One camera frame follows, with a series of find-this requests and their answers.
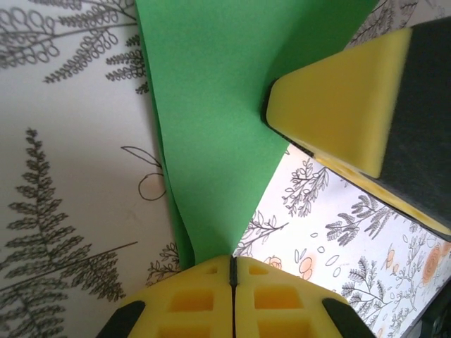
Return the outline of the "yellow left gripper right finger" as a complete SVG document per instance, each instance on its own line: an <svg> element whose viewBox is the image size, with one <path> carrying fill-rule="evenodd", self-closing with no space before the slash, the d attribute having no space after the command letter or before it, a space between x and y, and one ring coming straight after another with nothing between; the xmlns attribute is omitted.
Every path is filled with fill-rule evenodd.
<svg viewBox="0 0 451 338"><path fill-rule="evenodd" d="M232 258L234 337L374 337L340 295L248 257Z"/></svg>

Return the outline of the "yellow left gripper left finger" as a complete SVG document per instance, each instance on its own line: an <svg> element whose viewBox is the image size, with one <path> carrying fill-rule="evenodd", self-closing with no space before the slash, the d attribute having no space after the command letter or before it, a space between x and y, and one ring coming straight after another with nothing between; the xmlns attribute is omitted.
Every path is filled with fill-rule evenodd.
<svg viewBox="0 0 451 338"><path fill-rule="evenodd" d="M126 297L98 337L230 337L230 256L219 256Z"/></svg>

